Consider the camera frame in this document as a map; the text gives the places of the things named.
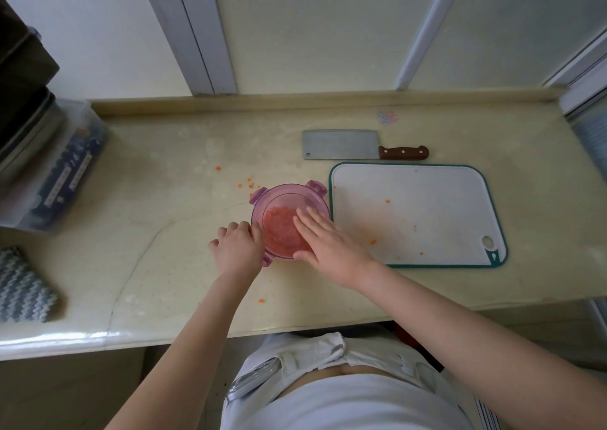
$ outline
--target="pink plastic container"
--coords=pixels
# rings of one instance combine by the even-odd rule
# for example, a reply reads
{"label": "pink plastic container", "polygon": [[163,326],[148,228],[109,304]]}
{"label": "pink plastic container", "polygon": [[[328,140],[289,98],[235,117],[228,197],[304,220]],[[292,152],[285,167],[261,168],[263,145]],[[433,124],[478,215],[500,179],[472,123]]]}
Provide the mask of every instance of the pink plastic container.
{"label": "pink plastic container", "polygon": [[308,181],[306,185],[282,184],[272,189],[262,187],[253,194],[249,200],[254,205],[251,223],[257,221],[263,231],[264,267],[277,257],[292,260],[293,252],[310,249],[295,229],[292,217],[297,208],[305,210],[310,206],[329,219],[329,208],[322,199],[326,194],[327,188],[318,181]]}

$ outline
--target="cleaver knife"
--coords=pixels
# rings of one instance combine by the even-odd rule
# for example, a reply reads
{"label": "cleaver knife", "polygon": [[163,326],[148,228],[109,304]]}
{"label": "cleaver knife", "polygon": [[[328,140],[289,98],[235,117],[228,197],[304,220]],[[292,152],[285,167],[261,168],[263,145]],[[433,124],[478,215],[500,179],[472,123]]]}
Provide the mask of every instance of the cleaver knife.
{"label": "cleaver knife", "polygon": [[320,129],[303,132],[302,155],[306,160],[425,160],[430,151],[426,146],[388,149],[370,129]]}

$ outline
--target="wooden knife handle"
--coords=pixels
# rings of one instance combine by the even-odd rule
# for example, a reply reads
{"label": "wooden knife handle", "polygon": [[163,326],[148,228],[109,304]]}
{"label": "wooden knife handle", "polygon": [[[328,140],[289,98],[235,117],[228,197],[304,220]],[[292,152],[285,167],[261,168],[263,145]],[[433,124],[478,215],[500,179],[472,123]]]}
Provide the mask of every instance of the wooden knife handle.
{"label": "wooden knife handle", "polygon": [[430,155],[426,146],[419,147],[394,147],[386,149],[379,146],[380,160],[425,160]]}

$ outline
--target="left hand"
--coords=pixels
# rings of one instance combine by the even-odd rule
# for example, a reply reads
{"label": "left hand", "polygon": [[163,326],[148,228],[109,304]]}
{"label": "left hand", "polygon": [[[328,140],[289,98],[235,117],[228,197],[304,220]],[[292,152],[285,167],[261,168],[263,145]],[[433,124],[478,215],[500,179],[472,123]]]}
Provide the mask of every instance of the left hand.
{"label": "left hand", "polygon": [[240,224],[230,222],[227,228],[220,227],[217,239],[209,242],[209,249],[220,278],[250,284],[262,270],[265,247],[262,230],[257,223],[249,225],[244,220]]}

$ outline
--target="person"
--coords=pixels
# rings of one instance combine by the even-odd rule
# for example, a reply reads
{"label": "person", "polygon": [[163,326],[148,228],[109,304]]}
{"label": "person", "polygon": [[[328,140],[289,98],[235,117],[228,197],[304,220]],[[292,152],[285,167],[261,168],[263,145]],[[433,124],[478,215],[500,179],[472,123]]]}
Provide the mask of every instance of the person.
{"label": "person", "polygon": [[[607,387],[594,377],[377,262],[315,211],[293,221],[313,250],[295,259],[376,303],[514,428],[607,427]],[[209,248],[217,279],[107,430],[196,428],[234,312],[261,271],[262,231],[232,222]],[[224,401],[222,429],[472,428],[443,376],[381,333],[269,336],[237,377],[271,358],[280,367],[262,385]]]}

